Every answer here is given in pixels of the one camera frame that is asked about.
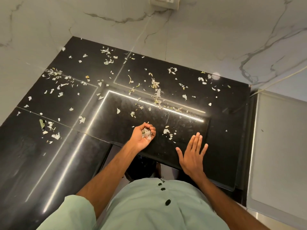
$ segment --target white marble wall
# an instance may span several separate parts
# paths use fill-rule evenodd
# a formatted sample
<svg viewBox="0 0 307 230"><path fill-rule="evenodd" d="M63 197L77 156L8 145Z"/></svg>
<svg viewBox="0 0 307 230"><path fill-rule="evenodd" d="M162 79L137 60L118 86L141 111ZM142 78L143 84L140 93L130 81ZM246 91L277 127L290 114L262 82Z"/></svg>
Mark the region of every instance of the white marble wall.
<svg viewBox="0 0 307 230"><path fill-rule="evenodd" d="M307 0L1 0L0 124L72 35L254 88L307 65ZM307 72L277 92L292 93Z"/></svg>

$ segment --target cable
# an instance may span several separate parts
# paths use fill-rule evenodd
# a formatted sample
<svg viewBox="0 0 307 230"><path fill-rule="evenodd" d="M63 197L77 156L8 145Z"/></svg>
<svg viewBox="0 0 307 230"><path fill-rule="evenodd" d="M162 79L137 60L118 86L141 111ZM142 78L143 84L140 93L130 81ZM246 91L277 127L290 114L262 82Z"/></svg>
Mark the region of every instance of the cable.
<svg viewBox="0 0 307 230"><path fill-rule="evenodd" d="M307 66L304 67L304 68L302 68L301 70L298 70L298 71L295 72L295 73L290 74L289 76L286 76L286 77L280 79L279 81L274 82L273 84L269 85L267 88L269 88L269 87L271 87L272 85L275 85L276 83L278 83L278 82L280 82L280 81L283 81L283 80L285 80L285 79L287 79L287 78L289 78L289 77L292 77L293 75L295 75L295 74L297 74L297 73L300 73L301 71L303 71L303 70L305 70L305 69L307 69ZM260 92L263 92L263 91L266 90L267 88L261 89L261 90L257 91L256 93L253 93L250 97L252 97L252 96L254 96L255 94L258 94L258 93L260 93Z"/></svg>

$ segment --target cupped hand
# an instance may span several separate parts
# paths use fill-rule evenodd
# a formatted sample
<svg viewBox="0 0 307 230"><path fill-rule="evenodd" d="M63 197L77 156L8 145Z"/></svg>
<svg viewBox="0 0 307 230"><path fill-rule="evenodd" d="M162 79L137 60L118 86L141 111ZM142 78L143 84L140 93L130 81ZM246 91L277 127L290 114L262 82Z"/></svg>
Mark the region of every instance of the cupped hand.
<svg viewBox="0 0 307 230"><path fill-rule="evenodd" d="M203 171L203 158L208 148L208 144L205 144L201 153L199 153L201 150L202 140L203 137L199 132L196 135L193 135L188 143L187 149L185 150L184 156L182 155L180 148L176 147L179 156L179 163L183 171L190 176L194 182L205 176Z"/></svg>
<svg viewBox="0 0 307 230"><path fill-rule="evenodd" d="M151 131L151 140L148 140L145 137L142 138L142 130L145 127L150 129ZM143 123L142 125L134 128L132 136L128 142L130 145L132 145L135 153L137 154L140 151L142 151L144 148L146 148L155 136L156 136L156 128L153 127L152 124Z"/></svg>

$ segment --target shirt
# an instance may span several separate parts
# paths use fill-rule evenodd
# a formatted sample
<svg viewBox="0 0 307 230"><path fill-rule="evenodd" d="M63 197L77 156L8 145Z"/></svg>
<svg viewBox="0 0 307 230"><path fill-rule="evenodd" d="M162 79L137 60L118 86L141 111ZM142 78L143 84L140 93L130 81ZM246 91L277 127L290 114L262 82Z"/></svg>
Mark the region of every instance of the shirt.
<svg viewBox="0 0 307 230"><path fill-rule="evenodd" d="M229 229L194 186L177 180L144 178L126 185L96 226L91 203L70 195L37 230Z"/></svg>

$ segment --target black granite countertop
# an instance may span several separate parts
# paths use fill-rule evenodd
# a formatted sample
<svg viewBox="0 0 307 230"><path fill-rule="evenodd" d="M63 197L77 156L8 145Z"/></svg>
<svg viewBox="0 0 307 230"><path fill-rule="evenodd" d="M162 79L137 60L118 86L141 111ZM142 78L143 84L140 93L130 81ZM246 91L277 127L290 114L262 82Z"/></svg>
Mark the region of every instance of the black granite countertop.
<svg viewBox="0 0 307 230"><path fill-rule="evenodd" d="M50 72L56 69L62 74ZM159 82L161 109L153 104L152 79ZM47 215L95 174L111 144L122 146L133 126L148 121L157 136L141 154L180 169L175 147L184 151L199 131L203 144L209 144L203 162L206 175L233 190L249 93L248 85L238 81L72 37L0 127L1 221L6 219L8 226L17 221L17 215L9 218L4 211L9 208L22 210L18 221L35 223L29 212ZM43 135L39 119L53 122L54 132L47 129ZM171 139L169 133L163 134L166 126ZM58 132L60 139L51 137Z"/></svg>

